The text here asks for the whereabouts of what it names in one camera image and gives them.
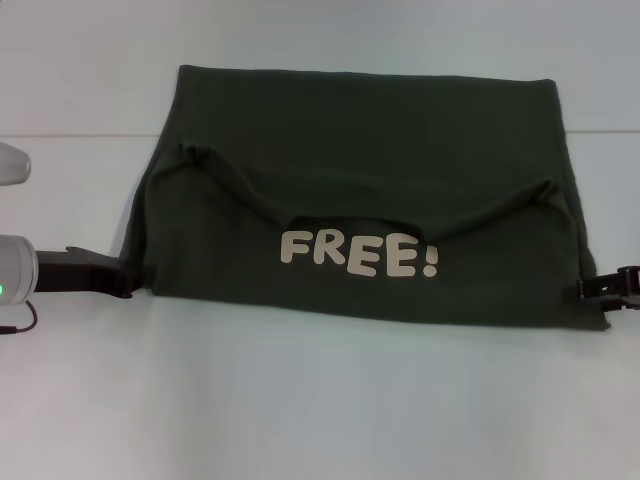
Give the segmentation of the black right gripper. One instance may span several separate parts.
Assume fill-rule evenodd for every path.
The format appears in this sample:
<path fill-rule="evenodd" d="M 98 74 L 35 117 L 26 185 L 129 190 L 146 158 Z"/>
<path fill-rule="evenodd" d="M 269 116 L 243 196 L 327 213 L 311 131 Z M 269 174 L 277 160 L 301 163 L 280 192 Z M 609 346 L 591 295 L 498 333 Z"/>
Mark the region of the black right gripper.
<path fill-rule="evenodd" d="M 625 266 L 615 273 L 578 281 L 578 297 L 603 312 L 640 310 L 640 266 Z"/>

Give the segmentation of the dark green t-shirt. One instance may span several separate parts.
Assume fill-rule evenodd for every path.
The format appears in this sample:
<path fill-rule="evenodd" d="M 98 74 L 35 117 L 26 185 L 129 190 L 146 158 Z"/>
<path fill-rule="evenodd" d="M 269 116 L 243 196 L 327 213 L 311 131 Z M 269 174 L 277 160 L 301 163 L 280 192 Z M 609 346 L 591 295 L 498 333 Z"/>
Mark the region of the dark green t-shirt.
<path fill-rule="evenodd" d="M 184 65 L 121 256 L 157 296 L 609 326 L 550 80 Z"/>

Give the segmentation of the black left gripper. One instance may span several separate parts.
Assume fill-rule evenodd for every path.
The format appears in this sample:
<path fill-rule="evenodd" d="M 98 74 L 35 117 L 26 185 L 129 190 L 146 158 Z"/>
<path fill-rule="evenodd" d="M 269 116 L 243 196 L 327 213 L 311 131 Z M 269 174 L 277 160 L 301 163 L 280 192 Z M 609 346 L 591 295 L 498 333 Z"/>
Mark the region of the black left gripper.
<path fill-rule="evenodd" d="M 65 251 L 37 251 L 36 291 L 94 292 L 128 299 L 148 289 L 152 270 L 140 262 L 123 261 L 78 247 Z"/>

